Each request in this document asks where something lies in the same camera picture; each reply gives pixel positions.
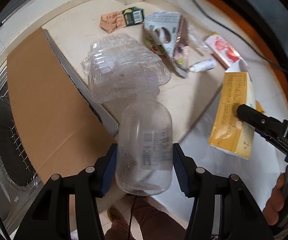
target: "cardboard box lid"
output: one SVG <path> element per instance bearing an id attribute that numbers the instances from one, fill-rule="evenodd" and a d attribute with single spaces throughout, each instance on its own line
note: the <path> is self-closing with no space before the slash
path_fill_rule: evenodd
<path id="1" fill-rule="evenodd" d="M 8 56 L 14 121 L 25 151 L 44 183 L 75 175 L 106 154 L 112 136 L 53 53 L 42 28 Z"/>

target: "yellow box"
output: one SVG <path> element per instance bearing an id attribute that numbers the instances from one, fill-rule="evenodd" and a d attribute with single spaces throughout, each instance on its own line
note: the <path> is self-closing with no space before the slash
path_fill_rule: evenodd
<path id="1" fill-rule="evenodd" d="M 256 107 L 249 73 L 225 73 L 222 94 L 208 144 L 228 154 L 249 159 L 254 128 L 237 118 L 237 107 L 242 104 Z"/>

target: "metal wire rack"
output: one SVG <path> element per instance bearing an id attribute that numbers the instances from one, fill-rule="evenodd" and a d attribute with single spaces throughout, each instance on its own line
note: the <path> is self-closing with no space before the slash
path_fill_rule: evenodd
<path id="1" fill-rule="evenodd" d="M 7 83 L 0 91 L 0 169 L 10 184 L 28 191 L 36 185 L 33 168 L 14 123 Z"/>

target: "hand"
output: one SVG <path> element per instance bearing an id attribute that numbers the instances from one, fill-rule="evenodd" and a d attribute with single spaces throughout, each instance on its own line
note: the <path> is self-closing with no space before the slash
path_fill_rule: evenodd
<path id="1" fill-rule="evenodd" d="M 276 186 L 271 191 L 271 197 L 266 203 L 266 207 L 263 210 L 264 217 L 266 218 L 270 226 L 275 225 L 279 220 L 278 212 L 282 210 L 285 202 L 282 195 L 282 187 L 285 184 L 285 174 L 281 174 L 278 179 Z"/>
<path id="2" fill-rule="evenodd" d="M 285 174 L 281 174 L 276 186 L 271 191 L 271 197 L 267 200 L 266 207 L 263 210 L 264 217 L 270 226 L 275 225 L 279 220 L 278 212 L 282 210 L 285 202 L 282 196 L 282 187 L 285 184 Z"/>

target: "plastic bottle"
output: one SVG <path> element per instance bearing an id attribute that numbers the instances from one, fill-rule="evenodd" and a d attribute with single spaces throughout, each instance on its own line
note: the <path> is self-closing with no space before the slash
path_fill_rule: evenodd
<path id="1" fill-rule="evenodd" d="M 122 33 L 93 43 L 82 66 L 90 98 L 101 104 L 165 85 L 171 79 L 158 55 Z"/>
<path id="2" fill-rule="evenodd" d="M 130 194 L 157 195 L 170 187 L 172 168 L 172 117 L 155 94 L 140 94 L 121 117 L 117 185 Z"/>

